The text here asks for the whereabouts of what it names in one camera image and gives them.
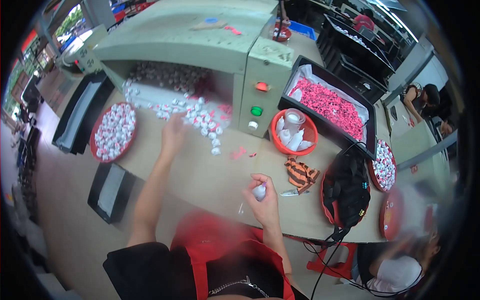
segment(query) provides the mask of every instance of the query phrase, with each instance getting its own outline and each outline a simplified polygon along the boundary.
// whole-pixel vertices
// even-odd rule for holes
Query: black bag
[[[334,233],[329,237],[333,243],[340,242],[357,225],[365,214],[370,193],[365,156],[354,148],[341,151],[325,173],[323,182],[323,205],[335,220],[335,214],[342,227],[334,221]]]

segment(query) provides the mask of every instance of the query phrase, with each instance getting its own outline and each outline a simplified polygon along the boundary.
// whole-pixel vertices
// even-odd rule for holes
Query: white plastic bottle
[[[297,151],[303,140],[303,129],[293,135],[292,140],[287,144],[287,148],[292,151]]]
[[[290,130],[288,130],[288,129],[281,130],[278,133],[278,137],[280,138],[280,141],[282,142],[283,146],[288,145],[288,143],[292,139],[292,137],[290,135]]]
[[[267,183],[264,182],[252,190],[252,194],[255,196],[255,199],[257,199],[257,201],[261,201],[265,198],[266,185]]]
[[[310,142],[310,141],[301,141],[299,147],[297,148],[297,151],[302,151],[302,150],[305,150],[307,149],[308,147],[310,146],[313,146],[314,143]]]
[[[283,126],[285,125],[285,120],[283,119],[283,116],[281,116],[278,121],[276,122],[276,127],[275,127],[275,134],[278,135],[281,130],[283,130]]]

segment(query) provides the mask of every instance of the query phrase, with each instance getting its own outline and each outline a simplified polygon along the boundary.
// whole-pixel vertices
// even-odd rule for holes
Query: black shirt
[[[283,297],[283,278],[271,264],[229,253],[208,262],[208,290],[250,278],[252,284],[269,297]],[[129,299],[196,299],[190,257],[184,247],[172,251],[162,243],[140,244],[107,255],[103,263],[110,280],[122,300]],[[292,287],[295,299],[308,300]],[[245,284],[235,284],[215,295],[242,295],[263,298],[257,290]]]

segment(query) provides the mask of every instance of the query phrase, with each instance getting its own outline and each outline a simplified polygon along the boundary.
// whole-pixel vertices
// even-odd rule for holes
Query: green button
[[[261,109],[261,108],[258,107],[258,106],[254,106],[254,107],[252,107],[252,109],[250,110],[250,112],[252,113],[252,115],[257,116],[257,117],[261,116],[263,111],[264,111],[264,110]]]

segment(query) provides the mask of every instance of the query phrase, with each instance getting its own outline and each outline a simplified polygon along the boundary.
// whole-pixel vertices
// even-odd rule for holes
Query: chain
[[[215,288],[211,291],[208,292],[209,295],[215,295],[216,293],[220,292],[221,290],[225,289],[225,288],[228,288],[229,286],[233,286],[235,284],[238,284],[238,283],[242,283],[242,284],[246,284],[246,285],[249,285],[251,286],[252,288],[256,289],[257,291],[259,291],[265,298],[268,298],[268,295],[262,291],[259,287],[257,287],[256,284],[252,284],[250,282],[250,278],[247,276],[247,280],[245,279],[242,279],[240,281],[236,281],[236,282],[230,282],[230,283],[227,283],[227,284],[224,284],[222,285],[221,287],[218,287],[218,288]]]

